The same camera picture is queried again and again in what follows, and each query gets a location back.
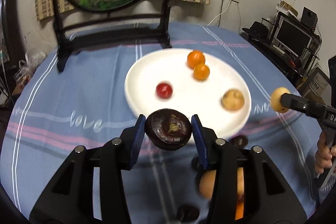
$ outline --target black hat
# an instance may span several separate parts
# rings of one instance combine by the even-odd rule
[[[262,42],[270,42],[268,39],[267,39],[267,35],[268,35],[268,28],[260,23],[260,22],[257,22],[255,21],[251,28],[242,28],[242,30],[244,32],[246,32],[248,35],[252,36],[253,38],[257,39],[257,40],[260,40]]]

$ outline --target blue gripper pad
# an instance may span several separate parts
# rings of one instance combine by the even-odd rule
[[[134,139],[132,142],[131,146],[131,153],[130,153],[130,159],[129,159],[129,166],[132,169],[135,163],[137,163],[139,153],[140,153],[140,148],[142,145],[142,141],[145,135],[145,122],[146,122],[146,117],[144,115],[140,115],[135,127],[134,127]]]
[[[202,135],[202,124],[197,115],[191,117],[191,126],[193,130],[193,136],[196,144],[196,149],[199,157],[199,162],[202,164],[204,169],[207,169],[209,166],[208,161],[208,148],[205,144],[203,135]]]

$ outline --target red fruit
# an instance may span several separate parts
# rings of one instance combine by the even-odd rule
[[[167,83],[160,83],[156,86],[156,94],[162,99],[169,99],[173,94],[173,89]]]

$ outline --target human hand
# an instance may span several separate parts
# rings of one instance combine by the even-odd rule
[[[336,156],[336,145],[331,149],[326,145],[327,134],[322,131],[317,142],[317,152],[315,154],[315,171],[322,174],[325,168],[331,168],[332,157]]]

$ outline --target monitor screen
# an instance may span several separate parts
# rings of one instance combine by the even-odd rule
[[[302,55],[305,47],[308,46],[310,39],[310,36],[285,20],[282,22],[277,35],[277,40],[299,57]]]

